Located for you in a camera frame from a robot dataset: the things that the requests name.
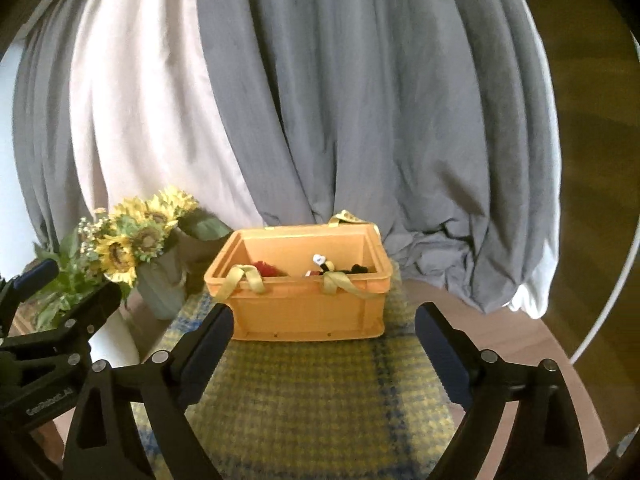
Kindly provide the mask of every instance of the white vase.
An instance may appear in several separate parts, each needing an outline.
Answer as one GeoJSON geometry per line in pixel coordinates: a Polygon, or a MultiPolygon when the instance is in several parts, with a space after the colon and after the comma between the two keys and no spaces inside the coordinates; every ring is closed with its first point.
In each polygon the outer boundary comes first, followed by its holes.
{"type": "Polygon", "coordinates": [[[94,363],[105,359],[112,368],[140,363],[138,348],[119,310],[111,314],[100,330],[89,339],[89,345],[94,363]]]}

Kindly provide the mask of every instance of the yellow plaid cloth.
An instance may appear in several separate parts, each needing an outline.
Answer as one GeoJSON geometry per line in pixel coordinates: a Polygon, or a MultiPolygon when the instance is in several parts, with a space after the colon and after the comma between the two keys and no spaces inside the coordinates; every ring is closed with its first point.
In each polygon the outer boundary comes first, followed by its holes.
{"type": "MultiPolygon", "coordinates": [[[[171,349],[212,307],[191,298],[158,349],[171,349]]],[[[440,381],[414,334],[398,273],[380,338],[232,341],[186,416],[229,479],[426,478],[454,433],[440,381]]],[[[142,442],[159,480],[171,478],[141,405],[142,442]]]]}

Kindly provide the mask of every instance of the orange crate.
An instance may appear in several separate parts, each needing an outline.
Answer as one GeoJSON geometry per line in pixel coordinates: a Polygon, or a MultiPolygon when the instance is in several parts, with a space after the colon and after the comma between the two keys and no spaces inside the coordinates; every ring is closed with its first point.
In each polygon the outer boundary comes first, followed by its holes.
{"type": "Polygon", "coordinates": [[[257,294],[243,278],[224,300],[234,313],[234,339],[250,341],[328,341],[377,337],[385,331],[383,309],[392,266],[373,224],[280,226],[234,232],[213,261],[204,280],[213,297],[234,265],[263,260],[288,276],[263,278],[257,294]],[[323,291],[324,276],[314,254],[323,254],[336,269],[353,264],[369,274],[348,278],[367,299],[338,289],[323,291]]]}

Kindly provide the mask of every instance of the bolt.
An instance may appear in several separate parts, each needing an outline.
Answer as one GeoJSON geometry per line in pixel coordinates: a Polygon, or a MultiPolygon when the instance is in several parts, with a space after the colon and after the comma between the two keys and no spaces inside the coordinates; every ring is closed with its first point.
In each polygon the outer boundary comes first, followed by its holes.
{"type": "Polygon", "coordinates": [[[91,370],[93,370],[96,373],[100,373],[101,371],[103,371],[107,367],[107,364],[108,364],[107,361],[105,361],[104,359],[100,359],[99,361],[96,361],[91,366],[91,370]]]}
{"type": "Polygon", "coordinates": [[[558,363],[556,363],[553,359],[542,359],[542,365],[545,367],[545,370],[549,372],[555,372],[558,370],[558,363]]]}
{"type": "Polygon", "coordinates": [[[498,360],[498,354],[493,350],[482,350],[480,352],[480,358],[485,363],[495,363],[498,360]]]}
{"type": "Polygon", "coordinates": [[[76,366],[80,362],[80,354],[71,354],[66,362],[71,366],[76,366]]]}
{"type": "Polygon", "coordinates": [[[169,358],[169,352],[166,350],[158,350],[151,356],[151,360],[157,365],[164,363],[169,358]]]}

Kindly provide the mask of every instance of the white cable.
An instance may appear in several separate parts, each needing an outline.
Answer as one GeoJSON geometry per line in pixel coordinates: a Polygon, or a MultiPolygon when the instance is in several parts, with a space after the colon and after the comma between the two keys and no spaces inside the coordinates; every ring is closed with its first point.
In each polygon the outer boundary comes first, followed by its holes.
{"type": "Polygon", "coordinates": [[[574,355],[571,356],[571,364],[575,364],[582,353],[587,349],[587,346],[590,345],[591,341],[598,333],[598,330],[600,330],[600,327],[602,327],[603,323],[607,319],[607,316],[611,312],[611,309],[616,304],[616,300],[618,299],[622,288],[625,286],[626,279],[631,272],[631,268],[634,266],[634,260],[636,259],[636,255],[638,254],[638,247],[640,247],[640,216],[638,217],[636,234],[634,235],[634,239],[631,242],[631,247],[629,247],[629,253],[626,256],[625,264],[622,266],[622,272],[620,272],[620,275],[618,276],[616,285],[613,287],[611,295],[609,296],[607,303],[602,309],[602,312],[598,316],[598,319],[591,327],[591,330],[589,330],[587,337],[584,338],[584,341],[580,343],[580,346],[578,346],[578,349],[574,352],[574,355]]]}

